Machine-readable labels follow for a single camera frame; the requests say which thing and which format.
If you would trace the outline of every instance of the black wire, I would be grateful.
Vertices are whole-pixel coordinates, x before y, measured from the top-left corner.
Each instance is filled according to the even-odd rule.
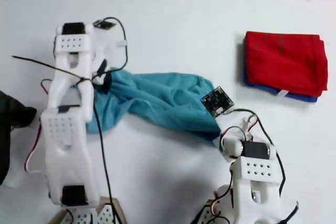
[[[126,57],[126,60],[125,60],[125,63],[120,68],[115,68],[115,69],[111,69],[111,70],[108,70],[108,71],[103,72],[103,73],[98,73],[98,74],[96,74],[95,76],[92,77],[92,80],[94,80],[98,76],[102,76],[103,74],[112,73],[112,72],[116,72],[116,71],[122,70],[127,65],[127,62],[128,62],[128,46],[127,46],[128,42],[127,42],[127,39],[126,39],[125,28],[124,28],[122,22],[119,19],[115,18],[115,17],[106,17],[106,18],[103,19],[103,21],[106,21],[106,20],[109,20],[109,19],[113,19],[113,20],[117,21],[119,23],[119,25],[121,26],[121,29],[122,29],[122,32],[123,32],[123,35],[124,35],[124,40],[126,41],[126,45],[125,45],[125,57]]]
[[[46,78],[46,79],[43,79],[43,80],[40,82],[41,87],[42,87],[43,90],[46,92],[46,94],[48,94],[48,90],[47,90],[47,89],[44,87],[44,85],[43,85],[43,82],[45,82],[45,81],[52,81],[52,80]]]
[[[100,137],[100,145],[101,145],[101,154],[102,154],[102,157],[103,157],[103,163],[104,163],[104,170],[105,170],[105,175],[106,175],[106,181],[107,181],[107,186],[109,188],[109,197],[110,197],[110,202],[111,202],[111,207],[112,207],[112,213],[113,213],[113,223],[115,223],[116,221],[116,217],[117,216],[117,219],[118,219],[118,222],[119,223],[122,223],[121,222],[121,219],[117,213],[117,210],[115,209],[114,207],[114,204],[113,204],[113,201],[112,201],[112,193],[111,193],[111,185],[110,185],[110,179],[109,179],[109,174],[108,174],[108,171],[107,171],[107,166],[106,166],[106,160],[105,160],[105,150],[104,150],[104,142],[103,142],[103,134],[101,132],[101,127],[100,127],[100,122],[99,122],[99,117],[98,117],[98,112],[97,112],[97,109],[96,109],[96,106],[95,104],[93,104],[93,111],[95,113],[95,117],[96,117],[96,120],[97,120],[97,126],[98,126],[98,131],[99,131],[99,137]]]
[[[230,224],[230,221],[224,217],[224,216],[221,216],[221,213],[219,212],[219,214],[217,216],[215,216],[214,218],[210,219],[206,224],[209,224],[210,222],[213,222],[215,219],[224,219],[227,221],[228,224]]]
[[[74,74],[74,73],[72,73],[72,72],[69,72],[69,71],[64,70],[64,69],[56,68],[56,67],[54,67],[54,66],[52,66],[52,65],[46,64],[46,63],[41,62],[41,61],[38,61],[38,60],[29,59],[29,58],[20,57],[20,56],[15,56],[15,55],[12,55],[12,57],[15,58],[15,59],[31,61],[31,62],[40,64],[40,65],[43,65],[43,66],[46,66],[46,67],[50,67],[50,68],[56,69],[56,70],[58,70],[58,71],[62,71],[62,72],[64,72],[64,73],[68,73],[68,74],[70,74],[70,75],[72,75],[72,76],[76,76],[76,77],[78,77],[78,78],[81,78],[81,76],[78,76],[78,75],[76,75],[76,74]]]
[[[277,224],[287,224],[291,218],[297,213],[299,210],[299,203],[296,201],[296,206],[294,207],[293,211],[287,216],[286,219],[279,221]]]
[[[273,143],[272,139],[270,138],[270,136],[265,131],[265,128],[262,125],[260,118],[258,117],[258,115],[254,111],[249,110],[249,109],[234,109],[234,110],[232,110],[232,111],[230,111],[230,112],[228,112],[226,114],[230,114],[232,112],[249,112],[249,113],[254,114],[257,117],[257,119],[258,119],[258,123],[260,125],[260,128],[261,128],[262,132],[264,133],[264,135],[266,136],[266,138],[268,139],[268,141],[271,143],[271,145],[274,146],[274,143]],[[281,173],[282,173],[282,181],[281,181],[281,184],[280,184],[280,187],[279,187],[279,194],[281,195],[283,186],[284,186],[285,181],[286,181],[286,175],[285,175],[285,169],[284,169],[284,166],[282,165],[282,161],[281,161],[281,158],[280,158],[280,156],[278,154],[278,151],[277,151],[277,159],[278,159],[278,162],[279,162],[279,165],[280,165],[280,169],[281,169]]]
[[[70,224],[72,224],[72,223],[74,222],[74,221],[73,221],[73,220],[74,220],[74,219],[73,219],[73,218],[74,218],[74,217],[73,217],[74,215],[72,214],[72,212],[71,212],[69,209],[65,209],[65,210],[70,214],[70,216],[71,216],[71,222],[70,222]]]

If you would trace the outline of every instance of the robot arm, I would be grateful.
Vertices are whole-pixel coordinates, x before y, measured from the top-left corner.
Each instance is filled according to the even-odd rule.
[[[202,103],[220,128],[221,135],[214,142],[224,159],[231,164],[232,178],[230,185],[219,188],[221,196],[210,201],[210,211],[204,209],[197,223],[224,223],[223,219],[233,224],[287,223],[298,206],[283,219],[280,194],[285,175],[281,160],[266,132],[267,140],[250,132],[256,123],[262,126],[257,115],[244,109],[230,111],[234,104],[220,87],[202,98]],[[232,112],[237,111],[250,112],[252,116],[244,121],[238,119],[240,123],[230,126],[234,115],[239,116],[239,113]],[[253,117],[256,120],[249,125]]]
[[[89,80],[110,66],[102,51],[96,54],[93,40],[92,24],[68,23],[57,27],[56,68],[72,74],[55,70],[47,109],[41,115],[50,198],[54,204],[65,208],[94,208],[100,201],[86,137],[86,123],[92,119],[94,97]],[[94,82],[103,84],[104,79],[105,74],[101,74]],[[81,104],[61,105],[69,88],[80,80]]]

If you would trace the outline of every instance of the teal shirt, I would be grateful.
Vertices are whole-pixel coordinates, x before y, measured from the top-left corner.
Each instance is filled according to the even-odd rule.
[[[101,128],[114,127],[127,113],[168,129],[187,131],[211,142],[219,127],[200,99],[214,89],[200,76],[183,73],[112,73],[109,92],[95,87],[94,104]],[[98,133],[96,118],[87,125],[88,133]]]

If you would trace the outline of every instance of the black object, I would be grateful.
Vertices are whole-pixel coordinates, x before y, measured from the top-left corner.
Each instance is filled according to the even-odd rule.
[[[74,104],[74,105],[60,105],[58,106],[58,113],[66,113],[70,110],[72,107],[80,107],[79,104]]]
[[[108,21],[105,21],[105,20],[97,20],[96,22],[93,23],[93,26],[95,28],[100,28],[100,29],[104,29],[104,30],[109,30],[115,25],[116,25],[115,23],[108,22]]]
[[[293,216],[298,212],[299,210],[299,203],[296,202],[296,206],[294,207],[294,210],[287,216],[286,219],[281,220],[280,222],[278,222],[278,224],[287,224],[291,218],[293,218]]]
[[[3,183],[10,164],[11,128],[27,127],[36,115],[36,109],[0,91],[0,185]]]
[[[211,91],[201,99],[201,102],[214,118],[235,105],[221,87]]]
[[[261,159],[269,159],[269,148],[265,143],[241,141],[243,145],[244,157],[253,157]]]
[[[61,203],[68,207],[88,205],[84,185],[64,186]]]
[[[101,63],[101,65],[100,65],[98,71],[97,71],[97,76],[101,77],[101,75],[106,70],[106,66],[107,66],[107,61],[106,61],[106,59],[104,59],[103,62]]]
[[[70,34],[85,34],[85,25],[83,22],[79,23],[65,23],[63,25],[62,35]]]

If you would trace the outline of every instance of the folded red towel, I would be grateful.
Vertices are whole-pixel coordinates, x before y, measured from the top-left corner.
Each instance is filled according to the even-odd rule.
[[[250,83],[314,97],[327,90],[328,62],[319,35],[248,31],[245,53]]]

